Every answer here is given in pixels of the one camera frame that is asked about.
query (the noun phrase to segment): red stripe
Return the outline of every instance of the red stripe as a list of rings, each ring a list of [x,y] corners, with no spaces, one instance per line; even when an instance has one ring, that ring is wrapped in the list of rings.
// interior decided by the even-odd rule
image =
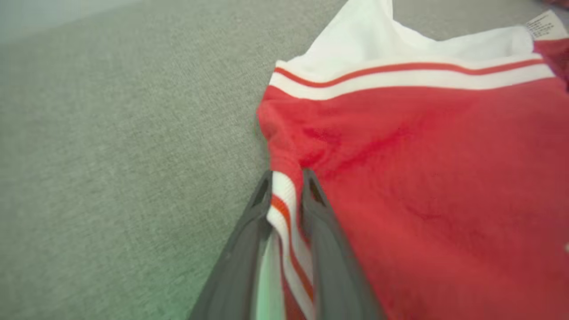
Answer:
[[[298,260],[296,259],[296,255],[294,254],[294,249],[292,247],[292,241],[291,241],[291,223],[290,223],[290,213],[288,211],[288,208],[286,206],[286,204],[283,202],[283,200],[281,200],[279,197],[277,197],[276,195],[273,194],[273,198],[271,199],[271,205],[273,207],[275,207],[275,209],[277,209],[284,217],[286,224],[288,226],[288,242],[289,242],[289,246],[290,246],[290,257],[291,257],[291,262],[292,262],[292,266],[294,267],[294,269],[296,270],[296,273],[298,274],[298,277],[300,278],[300,281],[302,283],[302,286],[304,287],[306,293],[308,294],[308,296],[310,297],[310,300],[312,302],[314,302],[314,292],[312,289],[312,285],[310,284],[310,281],[308,280],[308,277],[306,276],[304,270],[302,269],[302,267],[300,266],[300,263],[298,263]]]
[[[275,72],[280,73],[281,75],[289,78],[290,80],[295,81],[295,82],[300,83],[300,84],[303,84],[303,85],[306,85],[308,87],[324,88],[324,87],[330,87],[332,85],[344,82],[346,80],[349,80],[349,79],[352,79],[355,77],[370,75],[373,73],[381,73],[381,72],[442,70],[442,71],[460,72],[460,73],[464,73],[466,75],[481,76],[481,75],[487,75],[490,73],[508,71],[508,70],[513,70],[513,69],[517,69],[517,68],[527,67],[530,65],[542,64],[542,63],[543,63],[542,59],[533,59],[533,60],[526,60],[526,61],[510,63],[510,64],[497,65],[495,67],[489,67],[489,68],[484,68],[484,69],[468,69],[468,68],[460,67],[458,65],[454,65],[454,64],[450,64],[450,63],[424,63],[424,62],[402,63],[402,64],[383,65],[381,67],[374,67],[374,68],[369,68],[369,69],[362,69],[362,70],[358,70],[358,71],[348,73],[346,75],[343,75],[341,77],[338,77],[336,79],[326,81],[326,82],[309,81],[309,80],[303,79],[301,77],[295,76],[291,72],[289,72],[283,68],[280,68],[280,67],[276,67]]]

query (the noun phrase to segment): clothing tag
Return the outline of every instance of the clothing tag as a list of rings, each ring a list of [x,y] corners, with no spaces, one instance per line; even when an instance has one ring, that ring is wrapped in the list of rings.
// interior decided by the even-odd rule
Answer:
[[[526,23],[526,28],[530,31],[534,40],[558,40],[569,38],[563,22],[555,14],[548,10],[530,22]]]

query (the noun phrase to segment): striped trim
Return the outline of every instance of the striped trim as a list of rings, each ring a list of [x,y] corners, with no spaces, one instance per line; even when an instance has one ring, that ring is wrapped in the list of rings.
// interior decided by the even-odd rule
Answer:
[[[277,231],[282,247],[284,278],[307,320],[314,320],[312,256],[300,235],[296,188],[283,173],[273,172],[273,195],[267,220]]]
[[[555,77],[539,55],[529,55],[502,64],[408,61],[392,65],[376,65],[346,72],[338,77],[322,79],[293,72],[283,63],[271,77],[272,85],[300,99],[327,100],[346,93],[373,88],[435,87],[485,90]]]

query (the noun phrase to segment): gray fabric surface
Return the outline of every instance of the gray fabric surface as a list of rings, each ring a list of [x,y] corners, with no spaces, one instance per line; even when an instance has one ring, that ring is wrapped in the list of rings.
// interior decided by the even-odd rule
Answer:
[[[184,319],[268,168],[275,60],[342,4],[144,1],[0,46],[0,319]],[[544,8],[395,0],[437,39]]]

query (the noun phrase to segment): jersey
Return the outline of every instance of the jersey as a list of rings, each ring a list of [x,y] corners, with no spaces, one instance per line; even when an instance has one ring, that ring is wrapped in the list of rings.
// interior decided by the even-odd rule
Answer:
[[[314,319],[302,169],[390,319],[569,317],[569,40],[445,41],[349,0],[277,62],[258,119],[288,319]]]

